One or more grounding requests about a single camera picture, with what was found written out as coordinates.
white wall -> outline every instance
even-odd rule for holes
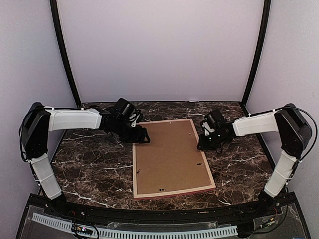
[[[263,0],[60,0],[84,102],[239,101]]]
[[[272,2],[248,110],[258,112],[289,102],[308,111],[319,123],[319,1]],[[264,139],[278,159],[279,136],[265,134]],[[290,182],[313,238],[319,238],[318,154],[317,143]]]
[[[37,193],[19,152],[18,129],[33,102],[75,106],[62,65],[48,0],[0,4],[0,227],[15,238],[27,198]],[[50,155],[61,132],[49,138]]]

dark marble surface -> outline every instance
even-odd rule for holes
[[[101,108],[114,103],[95,103]],[[243,115],[231,102],[138,102],[145,121],[192,118],[199,123],[212,108],[229,120]],[[255,201],[272,169],[256,136],[234,139],[222,154],[205,152],[216,190],[155,200],[133,199],[132,145],[109,142],[99,130],[67,131],[52,163],[58,183],[70,202],[121,209],[178,210]]]

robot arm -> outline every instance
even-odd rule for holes
[[[106,110],[59,109],[34,103],[19,131],[22,157],[30,163],[37,181],[48,198],[53,200],[62,192],[47,155],[49,132],[77,128],[100,129],[117,134],[123,143],[149,143],[146,129],[136,125],[142,118],[143,114],[122,98]]]
[[[249,134],[279,133],[282,152],[270,180],[260,194],[259,199],[264,201],[273,199],[282,190],[312,136],[309,124],[293,104],[287,104],[277,111],[241,117],[231,122],[219,110],[211,111],[204,118],[201,126],[205,133],[199,137],[199,150],[219,149],[233,138]]]

zip tie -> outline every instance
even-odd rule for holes
[[[285,176],[283,176],[280,172],[278,172],[278,171],[276,170],[276,168],[274,169],[274,172],[278,173],[278,175],[279,175],[280,177],[282,177],[283,179],[292,180],[292,178],[286,178]]]
[[[54,176],[54,173],[50,174],[49,176],[43,178],[43,179],[39,179],[39,182],[42,183],[43,181],[47,180],[48,178]]]

cable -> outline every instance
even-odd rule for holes
[[[28,116],[29,116],[31,113],[33,113],[33,112],[35,112],[35,111],[40,111],[40,110],[52,110],[52,109],[55,109],[55,110],[79,110],[79,111],[82,110],[82,109],[70,108],[70,107],[45,107],[45,106],[43,106],[43,107],[36,107],[36,108],[34,108],[34,109],[29,110],[28,113],[24,116],[23,121],[22,121],[22,124],[21,124],[21,126],[20,126],[20,128],[19,128],[20,152],[21,152],[21,158],[22,158],[22,160],[23,160],[24,162],[27,162],[27,161],[29,160],[29,158],[28,158],[27,155],[26,155],[26,152],[24,152],[24,151],[23,151],[23,148],[22,148],[22,128],[23,128],[23,126],[24,126],[24,124],[25,124],[26,119],[28,118]]]
[[[276,212],[276,215],[275,215],[275,217],[278,215],[278,211],[277,211],[277,209],[274,207],[274,210],[275,210],[275,212]]]
[[[283,222],[284,220],[286,219],[286,216],[288,214],[288,203],[289,203],[289,190],[288,190],[288,187],[286,187],[286,191],[287,191],[287,202],[286,202],[286,212],[285,212],[285,215],[283,217],[283,219],[272,229],[270,229],[269,231],[266,231],[266,232],[252,232],[252,234],[266,234],[266,233],[270,233],[272,232],[273,230],[277,229]]]
[[[283,219],[274,228],[272,228],[272,229],[270,229],[269,231],[266,231],[266,232],[256,232],[256,231],[264,228],[264,225],[269,223],[269,222],[265,222],[265,223],[259,225],[256,229],[254,229],[252,231],[249,231],[249,232],[238,231],[238,234],[242,234],[242,235],[246,235],[246,234],[266,234],[266,233],[270,233],[273,230],[275,230],[276,228],[278,228],[284,222],[284,220],[286,219],[287,213],[288,213],[288,203],[289,203],[289,190],[288,190],[288,187],[286,187],[286,191],[287,191],[286,212],[285,212],[285,215],[284,215]]]
[[[119,145],[119,144],[122,143],[122,142],[118,141],[118,140],[114,137],[114,135],[113,135],[112,132],[110,132],[110,133],[111,133],[111,137],[109,137],[109,142],[110,142],[110,143],[112,143],[112,144],[114,144],[114,145]],[[114,138],[114,139],[117,141],[117,143],[114,143],[113,141],[111,141],[111,138]]]
[[[76,217],[75,211],[71,210],[70,212]]]
[[[80,236],[76,231],[74,231],[74,233],[77,235],[77,237],[75,237],[75,238],[78,238],[78,239],[81,239],[81,238],[83,238],[82,236]]]
[[[297,107],[287,107],[287,106],[284,106],[284,107],[279,107],[277,109],[274,109],[275,111],[279,111],[279,110],[297,110],[297,111],[300,111],[300,112],[303,112],[305,113],[311,120],[312,122],[314,123],[314,126],[315,126],[315,138],[314,138],[314,141],[312,143],[312,145],[310,146],[310,148],[308,149],[308,151],[300,158],[296,161],[296,165],[295,167],[300,163],[300,161],[302,161],[309,153],[310,151],[312,150],[312,148],[314,147],[316,141],[317,141],[317,136],[318,136],[318,127],[317,127],[317,124],[316,124],[316,121],[315,119],[305,110],[303,109],[300,109],[300,108],[297,108]],[[250,116],[257,116],[257,115],[260,115],[260,114],[265,114],[265,113],[269,113],[269,112],[273,112],[274,110],[268,110],[268,111],[263,111],[263,112],[259,112],[259,113],[254,113],[254,114],[251,114]]]
[[[43,189],[42,187],[41,187],[41,190],[42,190],[42,193],[43,193],[43,195],[45,196],[45,198],[48,200],[48,201],[47,201],[47,202],[48,202],[48,203],[47,203],[48,206],[49,206],[56,214],[58,214],[59,216],[65,218],[65,219],[71,220],[72,223],[74,223],[74,220],[78,220],[79,222],[83,222],[83,223],[85,223],[85,224],[90,225],[90,226],[93,227],[94,230],[96,231],[96,235],[97,235],[96,239],[99,239],[99,238],[100,238],[99,230],[96,228],[95,225],[93,225],[93,224],[90,223],[90,222],[87,222],[86,220],[82,220],[82,219],[79,219],[79,218],[74,218],[74,217],[66,216],[66,215],[63,215],[63,214],[59,213],[59,212],[56,211],[56,209],[52,206],[52,204],[51,204],[51,202],[50,202],[50,199],[47,197],[47,195],[46,195],[46,193],[45,193],[45,191],[44,191],[44,189]]]

